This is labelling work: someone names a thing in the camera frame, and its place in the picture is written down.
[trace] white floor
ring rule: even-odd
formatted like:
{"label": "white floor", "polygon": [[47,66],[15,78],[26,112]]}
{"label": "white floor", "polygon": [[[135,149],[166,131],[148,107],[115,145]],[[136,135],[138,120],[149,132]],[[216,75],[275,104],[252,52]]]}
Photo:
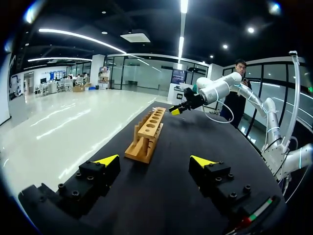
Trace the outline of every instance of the white floor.
{"label": "white floor", "polygon": [[166,97],[118,90],[26,97],[29,119],[0,127],[0,164],[13,196],[66,181],[152,102]]}

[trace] black table surface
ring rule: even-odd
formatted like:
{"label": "black table surface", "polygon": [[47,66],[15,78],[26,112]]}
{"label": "black table surface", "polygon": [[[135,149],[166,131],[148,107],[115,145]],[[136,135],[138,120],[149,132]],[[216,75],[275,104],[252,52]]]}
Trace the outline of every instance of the black table surface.
{"label": "black table surface", "polygon": [[251,189],[279,195],[282,200],[263,222],[265,228],[282,216],[284,198],[258,152],[232,125],[210,121],[203,112],[172,116],[167,111],[150,164],[124,158],[133,141],[134,125],[153,107],[168,109],[170,105],[151,104],[90,159],[119,154],[121,172],[107,196],[99,198],[82,222],[114,235],[221,234],[228,219],[199,192],[188,172],[190,155],[224,161]]}

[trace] person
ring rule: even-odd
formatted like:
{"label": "person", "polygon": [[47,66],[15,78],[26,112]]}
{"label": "person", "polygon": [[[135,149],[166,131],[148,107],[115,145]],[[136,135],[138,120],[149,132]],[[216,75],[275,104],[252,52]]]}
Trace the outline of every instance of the person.
{"label": "person", "polygon": [[[244,78],[246,62],[242,59],[237,60],[235,70],[242,76],[242,84],[251,89],[251,83],[248,79]],[[235,128],[238,128],[241,118],[244,115],[246,99],[242,95],[238,95],[236,92],[230,92],[229,95],[226,96],[224,104],[234,113],[234,120],[230,124]],[[232,118],[231,112],[225,106],[223,106],[220,116],[224,117],[226,120],[231,120]]]}

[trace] wooden test tube rack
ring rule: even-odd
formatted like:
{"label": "wooden test tube rack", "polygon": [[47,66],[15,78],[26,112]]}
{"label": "wooden test tube rack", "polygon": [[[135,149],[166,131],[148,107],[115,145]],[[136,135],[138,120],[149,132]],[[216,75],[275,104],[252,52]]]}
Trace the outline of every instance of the wooden test tube rack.
{"label": "wooden test tube rack", "polygon": [[134,128],[134,140],[125,151],[125,157],[149,163],[156,147],[163,123],[165,108],[150,111]]}

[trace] black shirt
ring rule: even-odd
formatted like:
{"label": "black shirt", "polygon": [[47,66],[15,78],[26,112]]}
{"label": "black shirt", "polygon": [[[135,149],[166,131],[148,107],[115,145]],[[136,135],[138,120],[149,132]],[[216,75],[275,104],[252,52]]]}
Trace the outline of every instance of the black shirt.
{"label": "black shirt", "polygon": [[[245,112],[246,98],[242,95],[238,96],[236,92],[230,92],[229,95],[226,96],[224,104],[233,111],[235,118],[241,118]],[[227,112],[231,115],[230,111],[225,106],[223,106],[222,112]]]}

